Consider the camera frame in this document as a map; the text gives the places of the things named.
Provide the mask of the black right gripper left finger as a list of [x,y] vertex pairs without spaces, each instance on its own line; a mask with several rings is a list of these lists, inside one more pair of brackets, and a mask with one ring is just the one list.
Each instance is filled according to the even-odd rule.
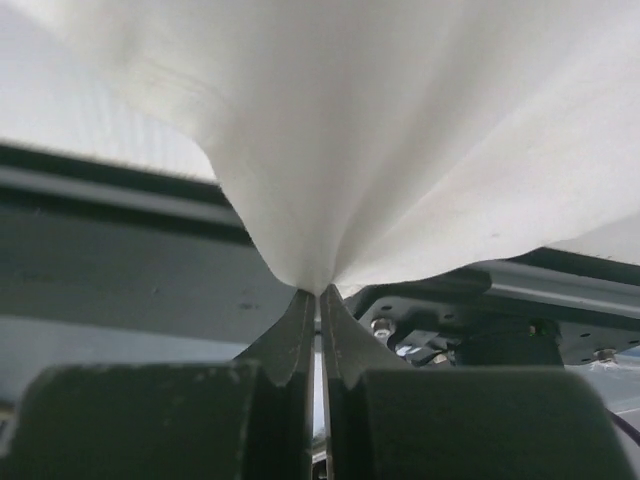
[[225,363],[42,372],[1,440],[5,479],[307,479],[315,299]]

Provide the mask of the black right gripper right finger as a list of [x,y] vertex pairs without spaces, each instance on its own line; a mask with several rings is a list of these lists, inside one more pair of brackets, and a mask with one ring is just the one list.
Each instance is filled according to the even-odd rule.
[[322,294],[332,479],[631,479],[619,418],[527,326],[470,339],[448,369],[377,341],[335,287]]

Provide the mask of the white t shirt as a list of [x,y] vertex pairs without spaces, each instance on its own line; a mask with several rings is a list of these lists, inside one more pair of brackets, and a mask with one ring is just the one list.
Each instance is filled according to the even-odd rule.
[[290,285],[397,283],[538,247],[639,260],[635,1],[24,11],[202,149]]

